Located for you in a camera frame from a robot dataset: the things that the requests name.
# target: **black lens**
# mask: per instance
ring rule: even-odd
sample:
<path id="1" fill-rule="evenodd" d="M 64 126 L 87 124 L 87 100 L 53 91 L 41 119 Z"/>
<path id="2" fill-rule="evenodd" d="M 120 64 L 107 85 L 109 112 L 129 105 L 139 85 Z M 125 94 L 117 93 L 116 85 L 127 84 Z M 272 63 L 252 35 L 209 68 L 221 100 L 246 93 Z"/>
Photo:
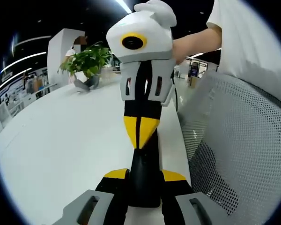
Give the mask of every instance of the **black lens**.
<path id="1" fill-rule="evenodd" d="M 138 37 L 126 37 L 123 39 L 122 44 L 125 48 L 136 50 L 143 47 L 143 41 Z"/>

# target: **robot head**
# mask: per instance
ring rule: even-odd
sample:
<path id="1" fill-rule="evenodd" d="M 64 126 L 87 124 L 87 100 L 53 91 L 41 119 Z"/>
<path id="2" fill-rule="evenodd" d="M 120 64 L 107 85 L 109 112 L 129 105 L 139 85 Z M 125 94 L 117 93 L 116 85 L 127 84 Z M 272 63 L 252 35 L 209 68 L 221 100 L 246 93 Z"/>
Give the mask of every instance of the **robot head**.
<path id="1" fill-rule="evenodd" d="M 122 61 L 121 96 L 124 123 L 135 149 L 142 149 L 155 132 L 162 106 L 167 106 L 174 85 L 176 61 L 172 34 L 176 25 L 172 9 L 160 0 L 134 7 L 107 33 L 111 51 Z"/>

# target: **hand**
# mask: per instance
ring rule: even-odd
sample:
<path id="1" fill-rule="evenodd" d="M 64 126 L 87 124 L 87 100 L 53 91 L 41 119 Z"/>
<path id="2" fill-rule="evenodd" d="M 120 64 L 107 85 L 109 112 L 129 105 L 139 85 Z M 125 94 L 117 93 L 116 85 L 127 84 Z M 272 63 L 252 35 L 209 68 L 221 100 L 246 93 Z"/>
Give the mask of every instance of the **hand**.
<path id="1" fill-rule="evenodd" d="M 177 65 L 179 65 L 180 63 L 182 63 L 186 56 L 188 56 L 187 54 L 187 46 L 185 45 L 185 41 L 183 38 L 174 40 L 173 43 L 173 57 L 176 59 L 176 63 Z"/>

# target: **ceiling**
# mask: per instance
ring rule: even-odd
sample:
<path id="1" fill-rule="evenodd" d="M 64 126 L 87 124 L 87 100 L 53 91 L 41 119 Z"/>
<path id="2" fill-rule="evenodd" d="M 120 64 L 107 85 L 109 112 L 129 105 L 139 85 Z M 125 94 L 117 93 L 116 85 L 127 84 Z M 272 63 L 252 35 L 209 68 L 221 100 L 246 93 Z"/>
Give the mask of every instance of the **ceiling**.
<path id="1" fill-rule="evenodd" d="M 172 29 L 174 39 L 196 33 L 206 28 L 206 21 L 211 13 L 214 0 L 164 0 L 174 10 L 177 26 Z M 137 3 L 146 0 L 124 0 L 132 10 Z M 14 45 L 30 38 L 54 36 L 63 28 L 86 31 L 88 43 L 97 41 L 106 43 L 108 29 L 127 12 L 115 0 L 42 0 L 11 1 L 3 7 L 4 15 L 11 19 L 2 20 L 0 26 L 0 71 L 23 57 L 46 52 L 50 38 L 30 41 Z M 46 67 L 46 54 L 24 60 L 12 66 L 6 72 L 19 73 L 27 68 L 38 69 Z M 204 55 L 204 60 L 219 62 L 219 53 Z"/>

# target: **robot eye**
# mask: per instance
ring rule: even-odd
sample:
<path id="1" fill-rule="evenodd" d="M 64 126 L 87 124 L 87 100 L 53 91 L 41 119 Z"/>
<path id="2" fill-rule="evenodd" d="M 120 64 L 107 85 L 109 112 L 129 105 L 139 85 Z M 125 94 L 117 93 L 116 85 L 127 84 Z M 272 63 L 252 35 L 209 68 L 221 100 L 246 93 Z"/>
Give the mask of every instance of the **robot eye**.
<path id="1" fill-rule="evenodd" d="M 130 50 L 141 49 L 142 47 L 146 46 L 146 44 L 146 37 L 139 33 L 132 32 L 125 34 L 122 37 L 122 45 Z"/>

